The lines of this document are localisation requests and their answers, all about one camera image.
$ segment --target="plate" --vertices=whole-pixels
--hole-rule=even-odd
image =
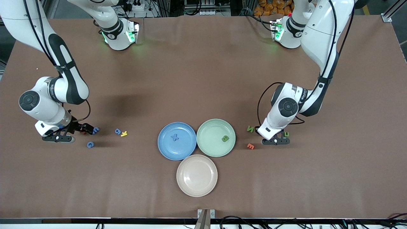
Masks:
[[[166,125],[158,135],[158,149],[173,161],[185,159],[197,146],[195,131],[188,124],[174,122]]]
[[[179,188],[188,196],[201,197],[210,193],[218,181],[215,164],[204,155],[185,158],[177,169]]]
[[[204,122],[197,132],[198,146],[208,156],[220,157],[228,154],[236,142],[233,127],[222,119]]]

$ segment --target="blue plate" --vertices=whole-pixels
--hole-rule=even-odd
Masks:
[[[197,135],[186,123],[174,122],[166,125],[158,135],[158,149],[173,161],[183,160],[194,152]]]

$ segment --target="white plate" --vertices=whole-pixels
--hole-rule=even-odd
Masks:
[[[210,193],[218,181],[215,164],[204,155],[185,158],[177,169],[179,188],[188,196],[201,197]]]

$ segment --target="brown table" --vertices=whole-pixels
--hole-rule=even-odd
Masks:
[[[89,85],[87,122],[101,129],[76,134],[74,144],[41,141],[36,121],[20,110],[19,96],[56,71],[43,53],[16,43],[0,82],[1,217],[196,217],[212,208],[218,217],[385,218],[407,211],[407,65],[391,24],[355,16],[319,114],[286,128],[291,144],[264,146],[246,131],[257,125],[263,90],[275,81],[312,89],[317,79],[302,49],[280,47],[245,17],[136,21],[140,44],[114,51],[91,20],[51,20]],[[85,103],[66,106],[77,118],[88,112]],[[180,162],[160,154],[157,136],[174,121],[196,131],[212,118],[233,126],[236,145],[211,158],[215,189],[189,197],[176,182]],[[89,141],[96,146],[88,149]]]

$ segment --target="green plate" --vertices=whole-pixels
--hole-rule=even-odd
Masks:
[[[222,119],[211,119],[199,127],[197,143],[201,151],[208,156],[225,156],[233,149],[236,134],[228,122]]]

